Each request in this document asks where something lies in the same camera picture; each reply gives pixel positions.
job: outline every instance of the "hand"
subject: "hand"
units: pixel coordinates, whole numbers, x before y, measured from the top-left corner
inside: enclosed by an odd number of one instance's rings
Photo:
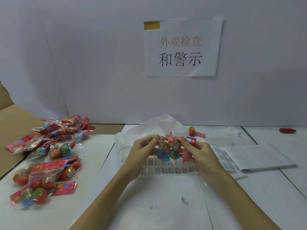
[[[156,151],[155,146],[162,139],[166,138],[159,135],[149,135],[134,142],[124,165],[120,169],[128,173],[129,181],[134,180],[140,174],[142,166],[146,165],[148,156]]]
[[[197,141],[196,147],[193,147],[183,136],[180,137],[180,142],[193,155],[193,157],[189,158],[189,161],[196,164],[200,174],[209,183],[214,185],[214,182],[220,178],[221,174],[226,172],[208,143]]]

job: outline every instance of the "person's right hand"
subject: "person's right hand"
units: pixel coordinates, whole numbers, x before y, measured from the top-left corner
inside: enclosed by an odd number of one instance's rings
[[[193,147],[183,136],[180,142],[193,155],[189,161],[196,164],[200,174],[212,185],[226,172],[208,143],[197,141],[196,147]]]

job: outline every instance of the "yellow tape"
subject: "yellow tape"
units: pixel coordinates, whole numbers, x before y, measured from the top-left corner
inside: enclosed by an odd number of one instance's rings
[[[144,30],[159,30],[160,21],[156,22],[144,22]]]

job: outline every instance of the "sign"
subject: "sign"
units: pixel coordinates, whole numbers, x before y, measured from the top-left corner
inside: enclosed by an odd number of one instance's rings
[[[147,77],[215,76],[223,17],[144,22]]]

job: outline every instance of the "person's left hand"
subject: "person's left hand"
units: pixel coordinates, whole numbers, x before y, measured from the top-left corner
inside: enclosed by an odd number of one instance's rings
[[[159,135],[149,135],[134,142],[124,165],[120,169],[128,173],[130,181],[140,174],[142,166],[146,165],[148,156],[155,151],[155,146],[162,139],[166,138]]]

